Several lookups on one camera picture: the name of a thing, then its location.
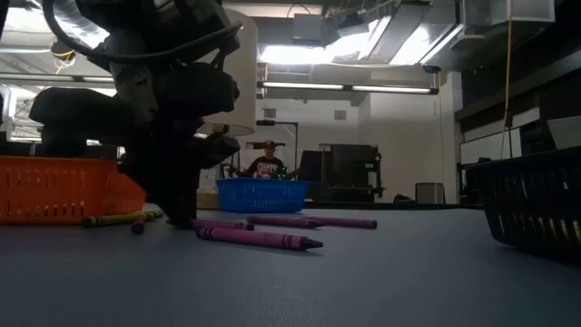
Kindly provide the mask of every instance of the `blue plastic basket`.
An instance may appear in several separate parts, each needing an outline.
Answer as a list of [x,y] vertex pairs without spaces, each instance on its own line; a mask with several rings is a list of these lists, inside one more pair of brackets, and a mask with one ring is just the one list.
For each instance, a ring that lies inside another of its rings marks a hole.
[[296,213],[302,210],[308,182],[260,178],[218,181],[220,207],[231,213]]

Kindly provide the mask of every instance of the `orange basket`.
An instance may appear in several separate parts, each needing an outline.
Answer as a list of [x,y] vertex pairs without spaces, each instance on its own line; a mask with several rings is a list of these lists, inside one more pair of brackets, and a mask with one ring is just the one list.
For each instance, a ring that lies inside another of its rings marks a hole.
[[0,224],[80,224],[85,216],[140,211],[144,199],[115,162],[0,157]]

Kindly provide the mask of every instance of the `gray table surface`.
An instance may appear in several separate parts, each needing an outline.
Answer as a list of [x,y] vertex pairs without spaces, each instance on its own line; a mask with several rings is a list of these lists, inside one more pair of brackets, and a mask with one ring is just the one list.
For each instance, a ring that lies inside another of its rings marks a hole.
[[[234,217],[218,212],[202,217]],[[203,241],[166,223],[0,228],[0,326],[579,326],[581,270],[496,243],[484,213],[305,214],[309,253]]]

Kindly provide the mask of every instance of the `purple crayon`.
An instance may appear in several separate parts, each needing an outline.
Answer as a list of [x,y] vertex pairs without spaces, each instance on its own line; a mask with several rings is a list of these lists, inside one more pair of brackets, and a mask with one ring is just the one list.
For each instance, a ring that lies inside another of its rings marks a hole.
[[342,218],[325,218],[325,217],[304,217],[304,220],[314,220],[323,226],[340,226],[340,227],[354,227],[377,229],[378,221],[364,220],[364,219],[342,219]]
[[314,220],[308,219],[249,217],[246,220],[248,221],[248,223],[266,224],[271,226],[299,227],[311,229],[322,226],[322,224],[317,223]]
[[308,249],[319,248],[323,243],[311,240],[306,236],[250,232],[244,230],[233,230],[218,227],[203,227],[196,234],[204,240],[214,240],[228,243],[250,244],[258,246],[267,246],[279,249],[290,249],[305,251]]
[[254,231],[254,225],[252,225],[252,224],[209,221],[209,220],[203,220],[203,219],[192,219],[192,227],[194,229],[200,229],[203,227],[220,227],[220,228],[228,228],[228,229]]

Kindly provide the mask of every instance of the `black wire basket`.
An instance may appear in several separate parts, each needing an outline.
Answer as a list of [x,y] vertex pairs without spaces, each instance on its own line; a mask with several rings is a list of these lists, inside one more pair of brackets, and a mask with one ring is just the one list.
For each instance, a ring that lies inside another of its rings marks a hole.
[[581,147],[468,168],[499,242],[581,261]]

